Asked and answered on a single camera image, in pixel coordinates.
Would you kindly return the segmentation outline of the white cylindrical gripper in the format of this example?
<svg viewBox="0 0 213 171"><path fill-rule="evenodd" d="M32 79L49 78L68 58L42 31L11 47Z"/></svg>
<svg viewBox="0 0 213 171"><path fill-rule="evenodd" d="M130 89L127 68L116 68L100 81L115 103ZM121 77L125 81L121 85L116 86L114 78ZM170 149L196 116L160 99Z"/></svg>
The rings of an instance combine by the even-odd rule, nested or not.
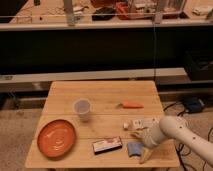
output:
<svg viewBox="0 0 213 171"><path fill-rule="evenodd" d="M131 132L131 135L142 139L143 143L148 148L141 149L141 158L139 163L145 163L152 155L153 151L151 149L157 147L159 144L166 140L165 134L161 131L159 125L153 125L145 130L144 137L140 132Z"/></svg>

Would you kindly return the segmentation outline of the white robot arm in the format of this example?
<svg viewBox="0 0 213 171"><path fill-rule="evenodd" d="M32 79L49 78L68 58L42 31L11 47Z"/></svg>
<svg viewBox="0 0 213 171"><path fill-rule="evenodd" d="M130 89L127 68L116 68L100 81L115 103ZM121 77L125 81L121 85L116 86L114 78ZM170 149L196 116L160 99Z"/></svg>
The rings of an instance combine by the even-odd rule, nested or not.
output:
<svg viewBox="0 0 213 171"><path fill-rule="evenodd" d="M183 117L136 119L131 122L130 131L148 149L154 149L168 139L178 140L213 167L213 143L193 133Z"/></svg>

